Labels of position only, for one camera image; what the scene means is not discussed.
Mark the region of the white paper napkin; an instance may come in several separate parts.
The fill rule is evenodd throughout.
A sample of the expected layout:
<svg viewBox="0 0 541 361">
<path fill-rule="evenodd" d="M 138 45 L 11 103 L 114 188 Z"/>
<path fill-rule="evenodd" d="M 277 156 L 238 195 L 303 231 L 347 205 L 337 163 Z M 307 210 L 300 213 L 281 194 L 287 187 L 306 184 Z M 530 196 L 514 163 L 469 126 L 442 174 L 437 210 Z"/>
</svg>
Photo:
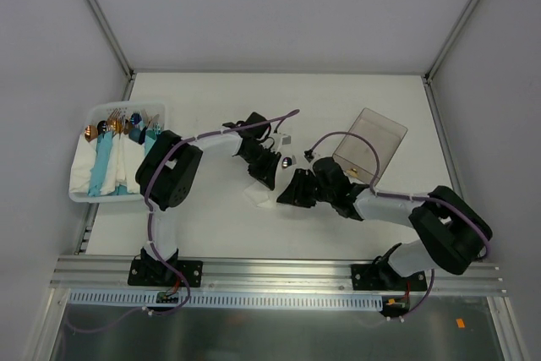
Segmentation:
<svg viewBox="0 0 541 361">
<path fill-rule="evenodd" d="M 283 168 L 281 163 L 284 157 L 291 157 L 293 159 L 293 165 L 288 168 Z M 281 157 L 276 169 L 276 187 L 274 190 L 269 190 L 260 182 L 255 182 L 243 191 L 244 196 L 254 206 L 264 209 L 275 209 L 278 206 L 276 199 L 290 183 L 298 164 L 295 155 L 284 157 Z"/>
</svg>

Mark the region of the wooden handled spoon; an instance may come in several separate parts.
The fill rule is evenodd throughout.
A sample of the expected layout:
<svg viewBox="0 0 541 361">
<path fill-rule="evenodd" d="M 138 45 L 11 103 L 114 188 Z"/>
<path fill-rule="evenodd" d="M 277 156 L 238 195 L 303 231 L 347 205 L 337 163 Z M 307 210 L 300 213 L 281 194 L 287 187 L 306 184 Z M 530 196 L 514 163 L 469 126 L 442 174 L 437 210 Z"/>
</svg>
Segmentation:
<svg viewBox="0 0 541 361">
<path fill-rule="evenodd" d="M 284 157 L 281 163 L 283 168 L 288 168 L 293 165 L 293 159 L 291 157 Z"/>
</svg>

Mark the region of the clear plastic utensil box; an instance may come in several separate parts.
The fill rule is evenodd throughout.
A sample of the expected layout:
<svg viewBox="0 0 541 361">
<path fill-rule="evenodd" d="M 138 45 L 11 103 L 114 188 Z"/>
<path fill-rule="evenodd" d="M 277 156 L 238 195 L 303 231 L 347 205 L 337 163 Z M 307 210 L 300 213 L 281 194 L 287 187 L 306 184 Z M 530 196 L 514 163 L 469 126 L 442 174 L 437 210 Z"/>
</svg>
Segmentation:
<svg viewBox="0 0 541 361">
<path fill-rule="evenodd" d="M 342 170 L 361 183 L 370 183 L 376 176 L 376 185 L 407 134 L 407 127 L 371 109 L 364 108 L 356 118 L 349 133 L 368 141 L 379 159 L 376 165 L 374 152 L 362 140 L 345 135 L 332 157 Z"/>
</svg>

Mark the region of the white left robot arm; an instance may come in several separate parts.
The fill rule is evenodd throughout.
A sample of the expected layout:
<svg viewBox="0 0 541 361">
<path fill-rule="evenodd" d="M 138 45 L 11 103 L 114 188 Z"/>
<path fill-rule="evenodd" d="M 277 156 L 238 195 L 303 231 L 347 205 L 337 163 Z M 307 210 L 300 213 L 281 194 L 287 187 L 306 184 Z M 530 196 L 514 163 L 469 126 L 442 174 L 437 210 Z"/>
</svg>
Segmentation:
<svg viewBox="0 0 541 361">
<path fill-rule="evenodd" d="M 281 154 L 263 146 L 273 122 L 253 112 L 245 121 L 225 123 L 219 130 L 192 138 L 183 139 L 170 130 L 157 137 L 135 175 L 149 209 L 147 242 L 140 251 L 137 276 L 159 285 L 180 276 L 176 226 L 166 211 L 188 197 L 204 157 L 240 156 L 250 177 L 269 190 L 275 188 Z"/>
</svg>

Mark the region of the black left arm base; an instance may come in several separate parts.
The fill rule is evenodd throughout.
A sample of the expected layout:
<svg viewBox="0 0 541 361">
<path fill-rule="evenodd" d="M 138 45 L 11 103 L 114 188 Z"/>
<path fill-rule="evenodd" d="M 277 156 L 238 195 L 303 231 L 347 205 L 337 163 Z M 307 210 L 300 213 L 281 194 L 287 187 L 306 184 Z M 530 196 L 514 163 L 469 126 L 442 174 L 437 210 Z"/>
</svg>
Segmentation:
<svg viewBox="0 0 541 361">
<path fill-rule="evenodd" d="M 170 263 L 170 266 L 184 276 L 190 287 L 201 286 L 203 265 L 204 263 L 198 260 L 176 260 Z M 127 283 L 134 287 L 173 287 L 177 281 L 184 287 L 183 281 L 174 271 L 149 257 L 132 260 Z"/>
</svg>

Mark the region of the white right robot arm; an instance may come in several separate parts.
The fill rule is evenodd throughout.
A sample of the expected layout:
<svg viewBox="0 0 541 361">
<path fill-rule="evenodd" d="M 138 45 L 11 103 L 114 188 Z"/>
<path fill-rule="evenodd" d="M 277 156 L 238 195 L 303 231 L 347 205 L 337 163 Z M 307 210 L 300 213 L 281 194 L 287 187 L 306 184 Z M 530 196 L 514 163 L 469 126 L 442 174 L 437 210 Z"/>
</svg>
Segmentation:
<svg viewBox="0 0 541 361">
<path fill-rule="evenodd" d="M 295 170 L 276 201 L 302 208 L 327 203 L 344 218 L 394 223 L 417 233 L 417 240 L 397 243 L 353 271 L 352 284 L 360 290 L 403 290 L 415 276 L 435 268 L 460 276 L 493 237 L 489 225 L 446 186 L 426 195 L 373 191 L 352 182 L 330 157 Z"/>
</svg>

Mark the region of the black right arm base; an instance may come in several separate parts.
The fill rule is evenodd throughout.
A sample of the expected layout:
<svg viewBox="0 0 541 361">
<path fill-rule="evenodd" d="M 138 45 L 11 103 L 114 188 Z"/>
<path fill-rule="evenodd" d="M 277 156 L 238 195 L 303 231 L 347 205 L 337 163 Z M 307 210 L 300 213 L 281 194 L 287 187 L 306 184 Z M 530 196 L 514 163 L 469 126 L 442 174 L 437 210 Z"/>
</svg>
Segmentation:
<svg viewBox="0 0 541 361">
<path fill-rule="evenodd" d="M 377 292 L 425 292 L 427 277 L 423 271 L 411 276 L 399 276 L 388 265 L 352 264 L 350 265 L 352 289 L 354 291 Z"/>
</svg>

